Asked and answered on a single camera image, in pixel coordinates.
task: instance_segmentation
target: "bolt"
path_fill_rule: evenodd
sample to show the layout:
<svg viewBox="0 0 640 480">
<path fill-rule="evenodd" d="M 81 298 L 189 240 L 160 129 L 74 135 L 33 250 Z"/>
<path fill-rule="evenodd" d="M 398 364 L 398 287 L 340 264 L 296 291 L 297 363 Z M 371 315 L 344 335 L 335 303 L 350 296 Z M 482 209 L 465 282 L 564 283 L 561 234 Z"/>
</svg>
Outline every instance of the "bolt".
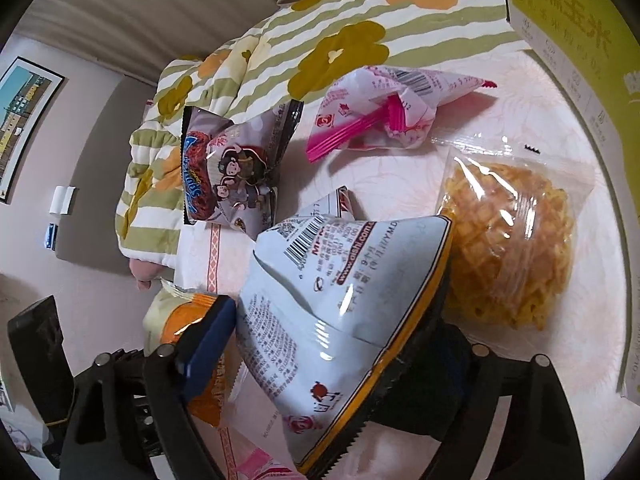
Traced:
<svg viewBox="0 0 640 480">
<path fill-rule="evenodd" d="M 546 368 L 547 366 L 549 366 L 551 364 L 551 361 L 549 360 L 549 358 L 546 355 L 538 354 L 538 355 L 536 355 L 536 363 L 539 366 L 542 366 L 542 367 Z"/>
<path fill-rule="evenodd" d="M 175 347 L 171 343 L 165 343 L 158 347 L 156 353 L 160 357 L 169 357 L 172 353 L 174 353 Z"/>
<path fill-rule="evenodd" d="M 489 355 L 489 347 L 482 344 L 473 345 L 471 351 L 478 357 L 487 357 Z"/>
<path fill-rule="evenodd" d="M 109 354 L 108 352 L 104 352 L 102 354 L 99 354 L 98 357 L 95 358 L 94 363 L 96 363 L 98 366 L 104 366 L 109 361 L 111 361 L 111 354 Z"/>
</svg>

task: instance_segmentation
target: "clear plastic bag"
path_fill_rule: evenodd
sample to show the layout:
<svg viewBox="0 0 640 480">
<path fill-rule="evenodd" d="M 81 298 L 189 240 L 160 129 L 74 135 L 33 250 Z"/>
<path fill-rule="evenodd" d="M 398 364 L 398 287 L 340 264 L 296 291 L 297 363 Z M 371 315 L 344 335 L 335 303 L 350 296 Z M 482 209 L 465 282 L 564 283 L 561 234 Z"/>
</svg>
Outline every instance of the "clear plastic bag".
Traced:
<svg viewBox="0 0 640 480">
<path fill-rule="evenodd" d="M 436 207 L 455 220 L 447 304 L 480 322 L 543 330 L 569 280 L 594 169 L 531 148 L 450 144 Z"/>
</svg>

